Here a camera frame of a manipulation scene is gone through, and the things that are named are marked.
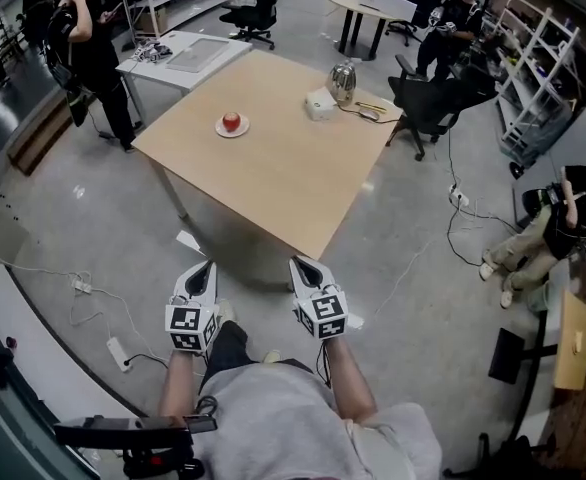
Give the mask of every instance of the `silver kettle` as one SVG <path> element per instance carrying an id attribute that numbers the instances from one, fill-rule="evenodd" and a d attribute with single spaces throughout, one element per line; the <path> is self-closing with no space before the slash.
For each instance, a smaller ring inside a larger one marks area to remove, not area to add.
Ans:
<path id="1" fill-rule="evenodd" d="M 326 88 L 338 105 L 348 105 L 355 93 L 355 66 L 351 59 L 346 59 L 335 66 L 329 73 Z"/>

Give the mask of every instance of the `beige pants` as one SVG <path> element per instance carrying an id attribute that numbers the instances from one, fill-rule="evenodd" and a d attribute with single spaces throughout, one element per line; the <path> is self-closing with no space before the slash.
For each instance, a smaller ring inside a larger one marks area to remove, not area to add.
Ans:
<path id="1" fill-rule="evenodd" d="M 511 271 L 504 280 L 504 290 L 524 290 L 539 285 L 542 278 L 559 261 L 551 254 L 544 241 L 544 230 L 550 218 L 551 207 L 542 207 L 524 231 L 484 254 L 484 261 L 494 269 L 503 265 Z M 524 256 L 528 257 L 528 261 L 517 270 L 517 265 Z"/>

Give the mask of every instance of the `white plate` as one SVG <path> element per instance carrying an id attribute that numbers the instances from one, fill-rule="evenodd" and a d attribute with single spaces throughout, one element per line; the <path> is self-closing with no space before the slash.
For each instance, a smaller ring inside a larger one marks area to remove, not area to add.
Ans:
<path id="1" fill-rule="evenodd" d="M 224 128 L 224 124 L 222 124 L 223 117 L 220 117 L 217 122 L 215 123 L 215 131 L 218 135 L 222 137 L 226 137 L 227 139 L 234 139 L 235 137 L 239 137 L 240 135 L 245 134 L 251 123 L 249 122 L 249 118 L 243 116 L 242 114 L 238 114 L 240 116 L 240 126 L 238 126 L 235 131 L 229 132 L 226 128 Z"/>

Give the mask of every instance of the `gray shirt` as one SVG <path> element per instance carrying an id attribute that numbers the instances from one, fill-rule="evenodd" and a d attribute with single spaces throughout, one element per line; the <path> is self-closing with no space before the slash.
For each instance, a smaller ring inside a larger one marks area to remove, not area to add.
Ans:
<path id="1" fill-rule="evenodd" d="M 193 437 L 205 478 L 439 478 L 441 449 L 416 404 L 382 410 L 358 425 L 338 416 L 319 379 L 285 364 L 218 373 L 202 395 L 219 403 L 218 429 Z"/>

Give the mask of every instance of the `round table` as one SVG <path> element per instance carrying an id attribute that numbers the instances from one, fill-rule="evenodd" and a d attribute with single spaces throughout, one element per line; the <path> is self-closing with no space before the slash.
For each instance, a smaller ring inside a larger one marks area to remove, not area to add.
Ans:
<path id="1" fill-rule="evenodd" d="M 371 7 L 365 7 L 364 5 L 360 5 L 358 0 L 329 1 L 346 9 L 346 17 L 344 18 L 344 28 L 342 29 L 342 38 L 340 39 L 340 42 L 336 45 L 337 51 L 349 57 L 358 57 L 362 60 L 375 59 L 375 52 L 377 51 L 377 46 L 380 43 L 380 38 L 382 37 L 384 25 L 387 21 L 394 21 L 397 18 L 389 16 L 388 14 L 384 14 L 383 12 L 380 12 Z M 346 41 L 349 38 L 349 31 L 351 28 L 353 13 L 356 13 L 357 16 L 355 18 L 355 26 L 353 27 L 353 35 L 351 36 L 351 42 L 349 45 L 347 45 Z M 375 37 L 373 38 L 373 44 L 371 45 L 371 48 L 367 48 L 363 45 L 357 44 L 357 35 L 360 32 L 362 16 L 365 14 L 367 16 L 379 18 L 380 20 L 377 24 L 377 29 L 375 30 Z"/>

